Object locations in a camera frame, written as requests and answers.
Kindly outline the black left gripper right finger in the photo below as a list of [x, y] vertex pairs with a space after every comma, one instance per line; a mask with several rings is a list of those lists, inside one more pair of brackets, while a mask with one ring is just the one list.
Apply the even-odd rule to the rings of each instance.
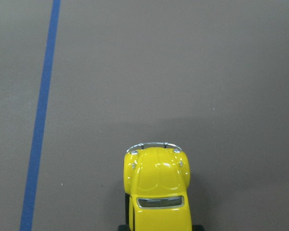
[[204, 231], [204, 227], [202, 225], [192, 225], [192, 231]]

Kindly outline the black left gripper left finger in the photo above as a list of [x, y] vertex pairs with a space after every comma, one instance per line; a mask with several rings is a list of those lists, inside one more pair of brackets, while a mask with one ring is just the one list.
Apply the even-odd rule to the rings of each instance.
[[130, 231], [130, 228], [128, 225], [123, 224], [118, 226], [118, 231]]

